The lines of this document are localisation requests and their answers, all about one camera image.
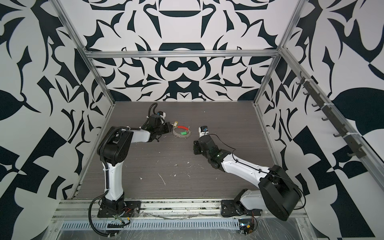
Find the red key tag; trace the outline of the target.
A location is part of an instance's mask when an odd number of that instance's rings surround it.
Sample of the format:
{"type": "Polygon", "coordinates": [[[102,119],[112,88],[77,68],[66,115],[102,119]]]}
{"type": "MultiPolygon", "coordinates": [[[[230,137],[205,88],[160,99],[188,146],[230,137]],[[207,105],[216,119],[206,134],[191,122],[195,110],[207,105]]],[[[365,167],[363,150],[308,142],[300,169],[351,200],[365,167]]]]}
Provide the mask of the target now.
{"type": "Polygon", "coordinates": [[[178,129],[183,129],[185,131],[189,131],[190,129],[184,126],[177,126],[178,129]]]}

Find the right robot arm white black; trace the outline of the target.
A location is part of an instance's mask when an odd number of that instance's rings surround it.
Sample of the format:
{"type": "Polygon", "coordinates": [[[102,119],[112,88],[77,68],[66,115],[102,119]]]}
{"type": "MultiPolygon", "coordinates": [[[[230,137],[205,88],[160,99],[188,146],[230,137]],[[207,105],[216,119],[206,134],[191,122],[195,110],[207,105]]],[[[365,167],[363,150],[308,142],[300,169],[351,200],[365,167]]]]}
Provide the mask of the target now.
{"type": "Polygon", "coordinates": [[[234,199],[239,215],[244,215],[245,211],[249,214],[253,210],[263,210],[258,197],[262,197],[265,209],[282,221],[300,209],[296,206],[304,194],[282,167],[274,165],[268,168],[245,161],[234,151],[220,149],[211,135],[194,141],[194,154],[204,156],[214,169],[238,176],[258,187],[257,191],[245,190],[234,199]]]}

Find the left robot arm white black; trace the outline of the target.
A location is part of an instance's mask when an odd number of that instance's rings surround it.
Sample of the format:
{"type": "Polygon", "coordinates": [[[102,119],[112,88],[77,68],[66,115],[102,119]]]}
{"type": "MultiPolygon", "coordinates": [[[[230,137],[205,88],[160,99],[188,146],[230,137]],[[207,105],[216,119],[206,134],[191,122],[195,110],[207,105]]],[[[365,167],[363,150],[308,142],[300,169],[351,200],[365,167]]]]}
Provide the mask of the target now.
{"type": "Polygon", "coordinates": [[[171,131],[171,124],[165,122],[166,113],[156,111],[158,103],[153,103],[148,109],[145,123],[139,128],[111,127],[98,146],[97,154],[103,164],[105,174],[105,190],[95,197],[88,209],[88,220],[92,230],[102,237],[110,238],[112,233],[98,230],[92,220],[92,207],[99,200],[99,216],[124,216],[125,194],[122,186],[124,160],[132,143],[150,143],[171,131]]]}

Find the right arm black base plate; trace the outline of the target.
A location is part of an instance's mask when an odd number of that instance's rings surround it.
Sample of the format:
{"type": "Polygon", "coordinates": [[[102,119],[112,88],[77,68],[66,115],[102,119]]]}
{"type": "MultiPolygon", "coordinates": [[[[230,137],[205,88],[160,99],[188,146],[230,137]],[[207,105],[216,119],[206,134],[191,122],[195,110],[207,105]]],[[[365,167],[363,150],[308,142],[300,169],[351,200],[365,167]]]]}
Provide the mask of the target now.
{"type": "Polygon", "coordinates": [[[239,201],[235,200],[221,200],[221,216],[230,218],[234,216],[241,216],[244,210],[239,201]]]}

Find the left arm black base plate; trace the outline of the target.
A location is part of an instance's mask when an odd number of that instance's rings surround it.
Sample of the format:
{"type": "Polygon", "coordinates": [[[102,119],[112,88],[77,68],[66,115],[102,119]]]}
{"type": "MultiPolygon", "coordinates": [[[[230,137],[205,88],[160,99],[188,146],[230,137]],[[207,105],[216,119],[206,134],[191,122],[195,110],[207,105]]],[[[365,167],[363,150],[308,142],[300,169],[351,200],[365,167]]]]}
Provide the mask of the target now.
{"type": "Polygon", "coordinates": [[[141,201],[109,201],[102,200],[99,208],[98,218],[133,217],[141,211],[141,201]]]}

